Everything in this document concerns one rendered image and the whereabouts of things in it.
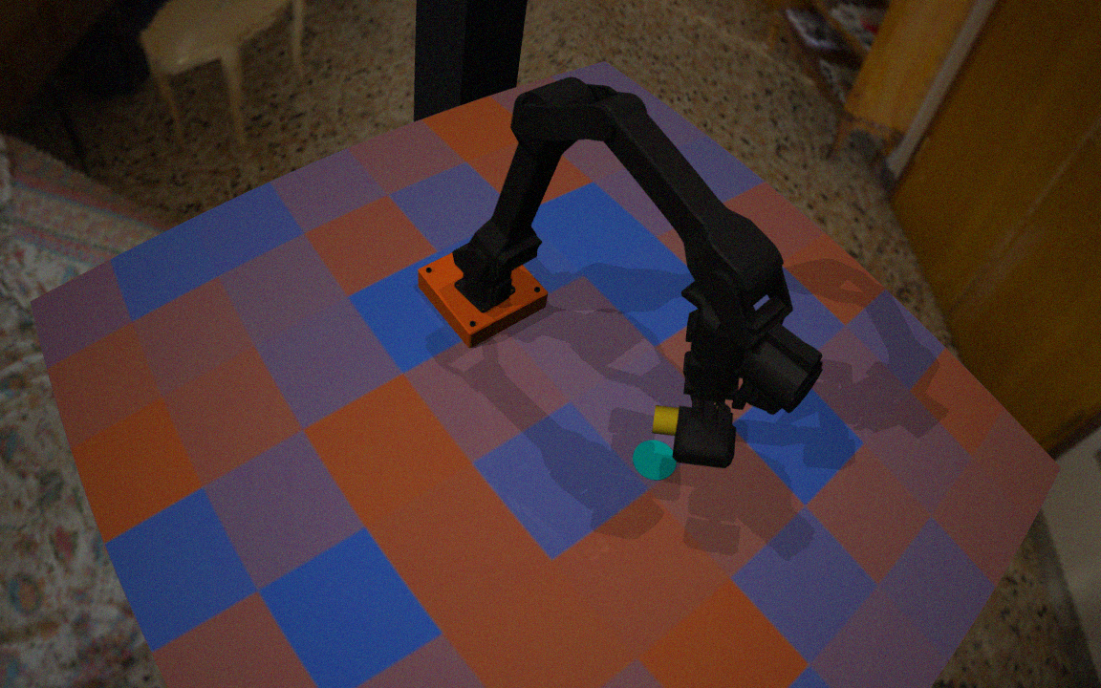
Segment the yellow cylinder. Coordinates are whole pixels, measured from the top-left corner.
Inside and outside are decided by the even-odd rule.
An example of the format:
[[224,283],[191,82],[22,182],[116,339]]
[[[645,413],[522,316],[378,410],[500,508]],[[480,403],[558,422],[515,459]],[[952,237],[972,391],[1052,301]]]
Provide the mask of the yellow cylinder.
[[678,426],[679,408],[667,408],[667,406],[656,405],[654,416],[654,432],[652,434],[674,435]]

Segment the cyan circle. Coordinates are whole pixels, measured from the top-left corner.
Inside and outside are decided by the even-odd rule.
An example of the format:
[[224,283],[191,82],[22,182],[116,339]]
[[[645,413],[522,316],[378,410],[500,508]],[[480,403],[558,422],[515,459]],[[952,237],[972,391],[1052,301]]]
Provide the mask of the cyan circle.
[[633,462],[639,476],[656,481],[667,479],[676,469],[673,450],[664,441],[640,443],[637,450],[634,450]]

